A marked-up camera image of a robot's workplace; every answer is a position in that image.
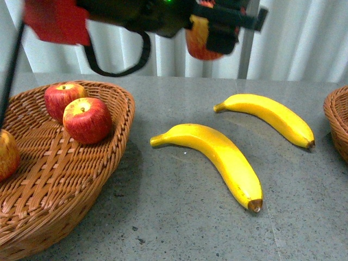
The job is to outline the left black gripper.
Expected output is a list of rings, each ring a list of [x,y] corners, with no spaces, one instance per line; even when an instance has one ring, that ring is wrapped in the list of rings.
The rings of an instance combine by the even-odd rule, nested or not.
[[[124,12],[121,21],[133,32],[149,32],[165,38],[174,37],[180,30],[191,28],[191,15],[208,20],[206,48],[219,54],[231,54],[239,42],[240,27],[261,31],[268,10],[248,16],[240,10],[214,5],[212,8],[198,1],[121,1]]]

